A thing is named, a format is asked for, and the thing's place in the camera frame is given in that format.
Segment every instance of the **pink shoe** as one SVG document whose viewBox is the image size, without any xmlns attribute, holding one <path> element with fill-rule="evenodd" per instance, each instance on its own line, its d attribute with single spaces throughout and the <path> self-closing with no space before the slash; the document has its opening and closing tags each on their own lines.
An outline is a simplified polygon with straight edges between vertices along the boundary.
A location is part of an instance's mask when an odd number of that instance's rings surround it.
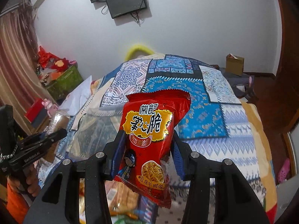
<svg viewBox="0 0 299 224">
<path fill-rule="evenodd" d="M 284 164 L 278 173 L 278 176 L 277 176 L 278 183 L 282 183 L 286 179 L 286 176 L 290 171 L 290 164 L 291 164 L 291 162 L 290 162 L 289 158 L 287 158 L 284 161 Z"/>
</svg>

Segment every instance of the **bowl of noodles image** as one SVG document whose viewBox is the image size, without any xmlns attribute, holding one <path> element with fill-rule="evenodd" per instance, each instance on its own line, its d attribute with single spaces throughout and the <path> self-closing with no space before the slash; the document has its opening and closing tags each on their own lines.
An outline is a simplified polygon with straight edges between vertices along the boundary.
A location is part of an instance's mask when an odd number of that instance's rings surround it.
<svg viewBox="0 0 299 224">
<path fill-rule="evenodd" d="M 155 161 L 147 161 L 141 168 L 141 175 L 152 182 L 163 183 L 164 173 L 162 167 Z"/>
</svg>

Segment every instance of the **instant noodle packet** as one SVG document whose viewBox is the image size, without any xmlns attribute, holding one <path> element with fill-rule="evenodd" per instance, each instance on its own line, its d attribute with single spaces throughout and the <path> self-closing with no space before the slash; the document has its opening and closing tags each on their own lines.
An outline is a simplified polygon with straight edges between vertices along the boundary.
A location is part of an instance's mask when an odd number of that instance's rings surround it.
<svg viewBox="0 0 299 224">
<path fill-rule="evenodd" d="M 170 145 L 174 127 L 190 109 L 190 94 L 170 89 L 127 98 L 120 125 L 127 134 L 126 149 L 115 180 L 170 208 Z"/>
</svg>

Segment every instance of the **metal bolt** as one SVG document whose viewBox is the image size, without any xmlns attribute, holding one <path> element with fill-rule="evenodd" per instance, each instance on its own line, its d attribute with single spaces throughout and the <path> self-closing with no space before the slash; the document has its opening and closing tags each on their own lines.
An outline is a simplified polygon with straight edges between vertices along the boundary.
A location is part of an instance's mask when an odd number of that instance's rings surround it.
<svg viewBox="0 0 299 224">
<path fill-rule="evenodd" d="M 101 158 L 101 157 L 105 156 L 105 153 L 103 153 L 103 152 L 98 152 L 97 154 L 95 154 L 95 156 L 96 156 L 97 158 Z"/>
<path fill-rule="evenodd" d="M 226 165 L 232 165 L 232 164 L 233 164 L 233 161 L 227 158 L 227 159 L 224 160 L 224 163 L 225 163 Z"/>
<path fill-rule="evenodd" d="M 191 152 L 191 157 L 198 158 L 199 157 L 199 153 L 198 152 Z"/>
<path fill-rule="evenodd" d="M 64 159 L 63 161 L 62 161 L 62 164 L 63 165 L 69 165 L 71 163 L 71 160 L 70 159 Z"/>
</svg>

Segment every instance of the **orange sleeve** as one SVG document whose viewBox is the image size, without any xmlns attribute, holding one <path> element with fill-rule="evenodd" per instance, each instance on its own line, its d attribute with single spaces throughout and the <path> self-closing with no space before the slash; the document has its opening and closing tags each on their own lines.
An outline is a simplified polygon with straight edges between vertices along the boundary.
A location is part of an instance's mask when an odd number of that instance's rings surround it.
<svg viewBox="0 0 299 224">
<path fill-rule="evenodd" d="M 17 223 L 22 224 L 29 206 L 24 200 L 23 196 L 19 193 L 14 192 L 9 184 L 7 184 L 7 210 L 17 221 Z"/>
</svg>

